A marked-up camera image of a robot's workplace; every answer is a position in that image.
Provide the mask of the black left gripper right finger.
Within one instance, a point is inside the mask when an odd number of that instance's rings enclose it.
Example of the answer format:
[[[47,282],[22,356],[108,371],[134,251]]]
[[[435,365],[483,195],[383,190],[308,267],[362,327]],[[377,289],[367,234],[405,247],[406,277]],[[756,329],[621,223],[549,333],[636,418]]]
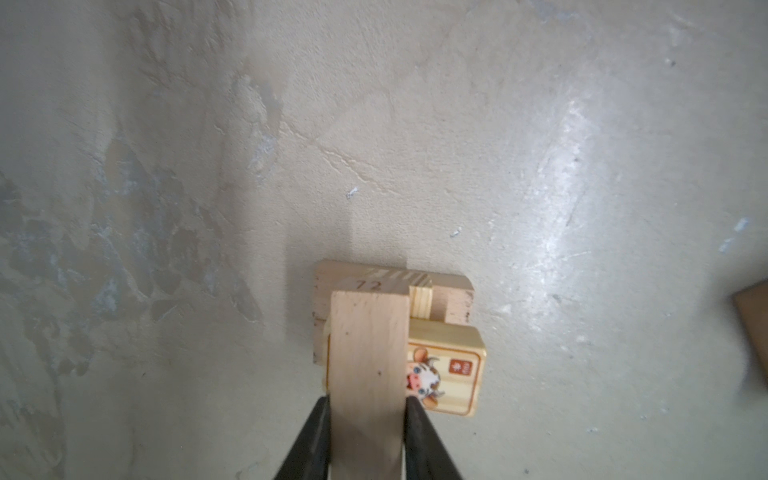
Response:
[[[406,400],[404,447],[407,480],[463,479],[416,397]]]

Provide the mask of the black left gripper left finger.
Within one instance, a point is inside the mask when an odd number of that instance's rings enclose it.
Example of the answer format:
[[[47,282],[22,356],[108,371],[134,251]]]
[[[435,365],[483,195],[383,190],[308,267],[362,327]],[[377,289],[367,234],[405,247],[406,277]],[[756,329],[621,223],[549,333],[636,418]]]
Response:
[[[275,480],[327,480],[330,467],[330,397],[318,399]]]

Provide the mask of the patterned wood block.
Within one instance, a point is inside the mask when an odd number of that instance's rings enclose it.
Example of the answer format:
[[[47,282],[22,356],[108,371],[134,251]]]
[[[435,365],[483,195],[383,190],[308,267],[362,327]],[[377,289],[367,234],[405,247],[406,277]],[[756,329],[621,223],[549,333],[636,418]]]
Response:
[[[322,339],[326,348],[322,384],[329,397],[330,331],[328,319]],[[437,412],[472,414],[485,359],[486,349],[476,328],[410,318],[406,400],[416,397],[424,408]]]

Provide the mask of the plain wood block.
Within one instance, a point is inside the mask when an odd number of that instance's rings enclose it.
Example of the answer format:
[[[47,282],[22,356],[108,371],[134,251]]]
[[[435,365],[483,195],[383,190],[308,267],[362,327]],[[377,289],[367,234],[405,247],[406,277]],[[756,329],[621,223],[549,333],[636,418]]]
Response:
[[[331,477],[399,479],[406,407],[409,287],[331,296]]]

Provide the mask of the light wood block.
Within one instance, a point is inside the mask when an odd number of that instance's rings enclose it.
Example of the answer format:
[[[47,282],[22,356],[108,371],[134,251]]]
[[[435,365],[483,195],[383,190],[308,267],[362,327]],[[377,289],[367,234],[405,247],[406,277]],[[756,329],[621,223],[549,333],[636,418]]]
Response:
[[[427,273],[413,270],[366,267],[361,272],[346,274],[336,282],[331,291],[379,292],[384,287],[407,285],[409,289],[410,316],[429,320],[432,313],[433,282]]]

